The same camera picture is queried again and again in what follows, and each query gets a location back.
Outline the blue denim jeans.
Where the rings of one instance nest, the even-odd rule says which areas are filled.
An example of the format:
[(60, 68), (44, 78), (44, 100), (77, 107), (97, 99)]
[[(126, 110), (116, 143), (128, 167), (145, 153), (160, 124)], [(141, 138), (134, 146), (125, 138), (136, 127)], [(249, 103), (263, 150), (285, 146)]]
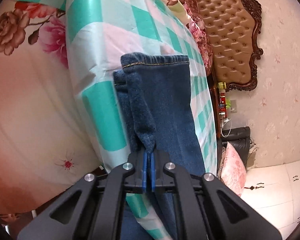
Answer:
[[(205, 172), (190, 107), (190, 61), (186, 55), (121, 56), (114, 84), (130, 149), (161, 150), (170, 160), (201, 176)], [(171, 194), (128, 196), (122, 239), (169, 239), (177, 236)]]

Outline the large pink floral pillow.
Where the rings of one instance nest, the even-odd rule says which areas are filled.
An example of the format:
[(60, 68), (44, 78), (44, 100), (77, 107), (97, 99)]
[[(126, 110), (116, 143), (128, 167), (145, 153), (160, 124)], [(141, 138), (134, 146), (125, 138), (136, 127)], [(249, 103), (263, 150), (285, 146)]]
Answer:
[(238, 152), (229, 142), (227, 142), (222, 152), (218, 177), (235, 194), (239, 197), (242, 195), (247, 179), (247, 172)]

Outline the floral red pink bedding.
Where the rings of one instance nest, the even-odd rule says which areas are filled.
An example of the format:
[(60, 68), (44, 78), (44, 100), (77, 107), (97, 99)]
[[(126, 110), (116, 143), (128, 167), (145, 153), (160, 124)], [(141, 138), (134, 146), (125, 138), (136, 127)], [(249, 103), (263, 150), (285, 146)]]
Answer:
[(0, 223), (11, 224), (103, 163), (72, 94), (65, 17), (3, 0), (0, 35)]

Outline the red box on nightstand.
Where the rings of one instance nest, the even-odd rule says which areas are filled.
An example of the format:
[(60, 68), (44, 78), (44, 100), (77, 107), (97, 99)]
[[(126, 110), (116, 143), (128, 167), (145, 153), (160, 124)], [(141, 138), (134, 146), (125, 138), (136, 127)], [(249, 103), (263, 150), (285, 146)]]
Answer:
[(226, 112), (226, 98), (225, 93), (219, 94), (219, 110), (221, 112)]

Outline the green bag on nightstand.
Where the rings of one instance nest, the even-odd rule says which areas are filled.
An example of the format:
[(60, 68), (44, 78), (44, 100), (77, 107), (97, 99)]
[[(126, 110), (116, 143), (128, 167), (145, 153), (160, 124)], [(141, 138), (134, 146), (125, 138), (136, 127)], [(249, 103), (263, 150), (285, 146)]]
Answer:
[(230, 109), (231, 108), (231, 100), (230, 99), (226, 99), (225, 100), (225, 105), (226, 105), (226, 109)]

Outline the yellow green jar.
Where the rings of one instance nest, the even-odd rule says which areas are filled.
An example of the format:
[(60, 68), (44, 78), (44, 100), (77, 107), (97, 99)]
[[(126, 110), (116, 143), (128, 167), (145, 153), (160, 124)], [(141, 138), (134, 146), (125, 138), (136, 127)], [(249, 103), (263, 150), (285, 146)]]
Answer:
[(219, 82), (218, 83), (218, 89), (219, 90), (226, 90), (226, 83), (225, 82)]

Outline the dark wooden nightstand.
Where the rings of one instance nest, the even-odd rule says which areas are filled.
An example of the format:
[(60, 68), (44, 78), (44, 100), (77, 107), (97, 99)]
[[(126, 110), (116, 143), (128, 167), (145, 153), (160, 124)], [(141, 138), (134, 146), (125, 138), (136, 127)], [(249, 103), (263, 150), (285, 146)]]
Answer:
[(211, 96), (212, 109), (215, 120), (215, 128), (216, 128), (216, 137), (219, 139), (221, 137), (221, 126), (220, 126), (220, 117), (219, 117), (219, 95), (217, 83), (213, 77), (213, 73), (207, 77), (207, 83), (209, 87), (209, 92)]

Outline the green white checkered tablecloth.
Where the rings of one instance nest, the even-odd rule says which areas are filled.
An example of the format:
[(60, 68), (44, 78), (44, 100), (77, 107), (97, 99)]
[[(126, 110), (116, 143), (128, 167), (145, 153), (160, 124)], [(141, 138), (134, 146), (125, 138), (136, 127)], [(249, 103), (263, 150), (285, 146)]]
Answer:
[(208, 239), (217, 168), (205, 63), (161, 0), (19, 0), (65, 11), (77, 108), (108, 171), (86, 174), (20, 239)]

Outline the tufted leather carved headboard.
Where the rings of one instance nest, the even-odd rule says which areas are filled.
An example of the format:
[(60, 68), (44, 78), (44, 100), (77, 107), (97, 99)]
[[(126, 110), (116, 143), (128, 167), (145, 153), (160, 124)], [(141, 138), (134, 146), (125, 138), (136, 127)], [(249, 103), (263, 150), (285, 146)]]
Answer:
[(213, 74), (227, 90), (257, 87), (262, 7), (257, 0), (196, 0), (213, 50)]

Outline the wall power socket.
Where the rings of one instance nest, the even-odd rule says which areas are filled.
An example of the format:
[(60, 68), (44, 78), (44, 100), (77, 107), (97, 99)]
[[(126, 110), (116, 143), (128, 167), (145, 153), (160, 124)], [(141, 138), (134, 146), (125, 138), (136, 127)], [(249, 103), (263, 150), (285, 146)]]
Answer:
[(236, 100), (230, 101), (230, 112), (237, 113), (237, 101)]

